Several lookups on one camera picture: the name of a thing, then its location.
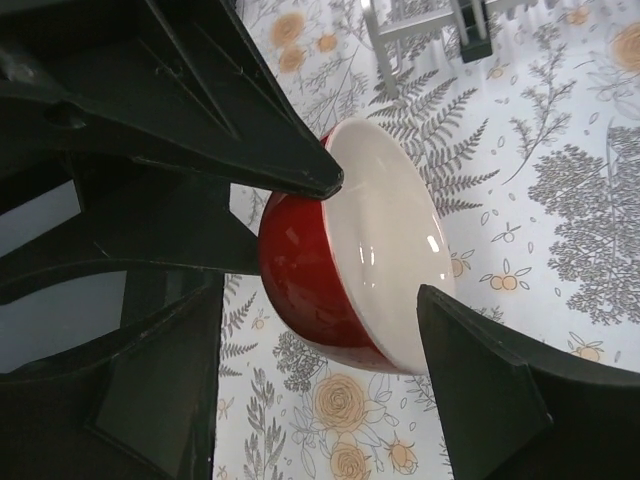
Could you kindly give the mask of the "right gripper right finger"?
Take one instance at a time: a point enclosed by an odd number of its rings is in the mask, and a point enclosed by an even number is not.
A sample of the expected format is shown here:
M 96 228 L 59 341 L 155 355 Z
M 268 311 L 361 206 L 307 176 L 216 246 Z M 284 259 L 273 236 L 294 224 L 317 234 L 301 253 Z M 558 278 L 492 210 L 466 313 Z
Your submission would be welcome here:
M 417 318 L 456 479 L 636 479 L 639 375 L 562 352 L 433 286 Z

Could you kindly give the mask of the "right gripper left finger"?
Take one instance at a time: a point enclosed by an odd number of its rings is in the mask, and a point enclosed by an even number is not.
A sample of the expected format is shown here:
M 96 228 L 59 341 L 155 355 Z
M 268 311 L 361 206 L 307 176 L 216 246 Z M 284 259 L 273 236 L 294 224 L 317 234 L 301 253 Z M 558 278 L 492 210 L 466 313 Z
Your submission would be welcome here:
M 5 479 L 208 479 L 224 277 L 1 377 Z

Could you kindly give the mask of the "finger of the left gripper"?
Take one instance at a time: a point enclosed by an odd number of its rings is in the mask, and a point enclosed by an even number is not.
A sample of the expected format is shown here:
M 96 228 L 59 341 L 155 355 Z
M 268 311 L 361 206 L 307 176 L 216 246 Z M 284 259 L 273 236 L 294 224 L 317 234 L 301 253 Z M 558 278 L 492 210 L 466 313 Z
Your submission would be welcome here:
M 228 1 L 5 1 L 1 174 L 56 152 L 326 199 L 337 162 Z
M 257 237 L 224 180 L 149 174 L 1 258 L 1 301 L 131 269 L 256 275 Z

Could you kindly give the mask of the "red patterned bowl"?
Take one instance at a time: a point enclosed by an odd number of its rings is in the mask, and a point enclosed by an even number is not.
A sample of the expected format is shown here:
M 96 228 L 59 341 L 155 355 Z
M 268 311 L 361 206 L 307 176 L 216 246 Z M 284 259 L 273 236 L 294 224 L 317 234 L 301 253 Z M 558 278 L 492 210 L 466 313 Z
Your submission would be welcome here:
M 422 285 L 455 291 L 431 195 L 399 143 L 359 118 L 324 148 L 341 166 L 326 200 L 271 194 L 261 218 L 261 279 L 281 320 L 307 346 L 360 369 L 422 375 Z

